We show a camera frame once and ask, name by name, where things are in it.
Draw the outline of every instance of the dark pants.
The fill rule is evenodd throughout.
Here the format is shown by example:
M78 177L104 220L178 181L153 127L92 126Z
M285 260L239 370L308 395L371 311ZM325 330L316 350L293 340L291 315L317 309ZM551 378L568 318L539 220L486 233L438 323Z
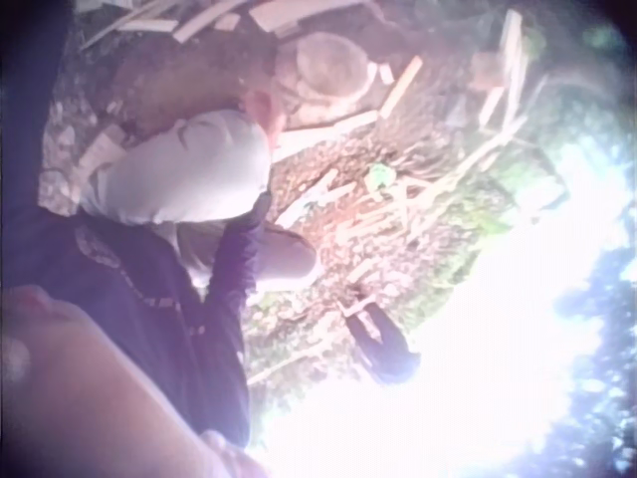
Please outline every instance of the dark pants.
M369 304L365 306L364 310L380 332L380 342L369 334L364 323L357 316L348 317L345 319L345 323L354 340L367 356L380 359L387 355L399 356L409 351L402 332L378 304Z

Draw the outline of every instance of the person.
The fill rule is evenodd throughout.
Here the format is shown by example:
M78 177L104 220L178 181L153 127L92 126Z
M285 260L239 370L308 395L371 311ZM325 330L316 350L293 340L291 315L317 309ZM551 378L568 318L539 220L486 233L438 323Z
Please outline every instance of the person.
M13 476L263 476L242 451L240 318L270 194L227 220L203 300L148 227L40 207L72 12L62 0L12 6L2 32L3 466Z
M378 304L372 302L365 305L363 310L380 332L380 341L371 336L356 314L345 318L345 324L354 338L362 365L380 384L392 385L408 381L420 366L420 354L409 350L400 329Z
M175 249L195 287L208 285L227 220L247 213L268 189L272 153L285 125L275 97L248 93L231 109L179 120L98 168L80 205L94 216L145 225ZM301 235L266 223L259 292L301 290L321 272Z

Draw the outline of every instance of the ground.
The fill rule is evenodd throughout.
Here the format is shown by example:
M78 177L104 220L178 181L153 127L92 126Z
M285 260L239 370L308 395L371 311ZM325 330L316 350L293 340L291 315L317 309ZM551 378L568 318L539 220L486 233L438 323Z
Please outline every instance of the ground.
M509 192L517 189L516 180L528 180L529 169L533 177L553 182L558 177L541 162L534 165L529 147L518 145L509 151L505 166L463 180L405 223L389 221L360 237L336 240L339 226L357 213L391 204L387 197L380 203L361 202L367 195L363 178L372 163L394 164L399 173L408 174L426 168L427 180L435 181L489 137L475 132L484 94L469 92L467 85L473 54L493 48L494 32L500 35L506 9L493 4L465 7L454 18L442 18L428 2L381 2L382 18L356 6L303 22L303 34L328 31L345 36L371 61L389 63L395 74L414 55L421 56L424 67L389 119L274 166L271 219L330 168L339 171L333 186L351 181L357 186L339 201L310 211L293 227L319 250L324 273L317 283L300 293L269 294L249 311L246 365L256 414L285 407L283 391L295 394L303 388L284 390L291 382L354 372L335 300L346 294L345 278L361 261L378 260L365 287L395 311L407 330L415 329L462 281L481 238L506 230L499 218L519 209L516 195ZM200 8L186 3L171 17L185 19ZM274 72L277 49L289 41L262 32L243 15L235 32L208 28L184 45L169 35L115 32L80 50L86 38L119 15L120 10L104 6L78 16L68 42L45 135L41 202L55 212L73 213L71 171L105 126L119 124L130 146L178 119L221 108L246 90L265 86ZM376 82L360 108L377 108L386 91ZM468 128L447 125L449 111L460 98L467 102ZM520 158L523 171L512 170ZM429 227L413 237L412 230L428 218ZM286 359L291 364L279 368Z

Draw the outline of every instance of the man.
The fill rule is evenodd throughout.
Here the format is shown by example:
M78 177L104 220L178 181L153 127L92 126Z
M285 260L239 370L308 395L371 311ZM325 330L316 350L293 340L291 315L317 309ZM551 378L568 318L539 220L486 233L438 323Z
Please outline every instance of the man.
M39 207L72 13L61 1L14 7L2 42L3 463L17 476L262 476L239 450L249 439L240 315L269 194L227 221L203 301L146 227Z
M418 371L420 354L409 351L400 329L375 302L363 310L370 316L380 332L380 341L374 339L357 315L345 318L361 354L361 362L379 383L391 385L408 381Z

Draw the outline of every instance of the dirt ground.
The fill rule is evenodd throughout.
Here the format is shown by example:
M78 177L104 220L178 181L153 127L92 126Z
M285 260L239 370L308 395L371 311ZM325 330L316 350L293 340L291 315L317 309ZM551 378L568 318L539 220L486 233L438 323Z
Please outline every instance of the dirt ground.
M335 299L345 290L347 274L365 258L378 259L365 286L381 304L390 305L430 277L435 265L454 253L455 244L472 234L439 221L409 243L400 225L344 243L335 240L338 225L360 210L359 201L366 193L362 180L371 163L391 162L405 150L436 158L443 165L453 163L457 132L445 125L445 117L467 90L471 56L489 41L481 33L484 26L475 27L475 22L471 28L462 22L429 28L414 20L412 7L401 7L399 2L381 5L382 20L356 6L302 24L301 35L316 31L342 35L362 47L371 61L389 63L395 75L416 54L424 67L389 119L274 166L273 219L332 167L339 171L333 186L351 181L358 185L353 193L313 210L293 227L317 247L324 273L308 290L277 294L251 310L246 340L248 349L259 351L247 364L249 374L277 361L263 352L271 340L291 354L324 339L317 336L341 331ZM198 8L179 8L175 15L188 18ZM500 21L504 13L496 11L493 18ZM117 15L119 10L103 7L78 17L56 86L45 137L41 202L62 214L73 213L75 207L68 197L70 172L105 126L119 124L128 133L125 145L130 146L170 128L178 119L222 108L246 90L266 85L277 49L291 41L264 33L242 15L234 32L208 28L184 45L169 35L116 32L80 52L83 40ZM359 106L377 108L387 90L376 81Z

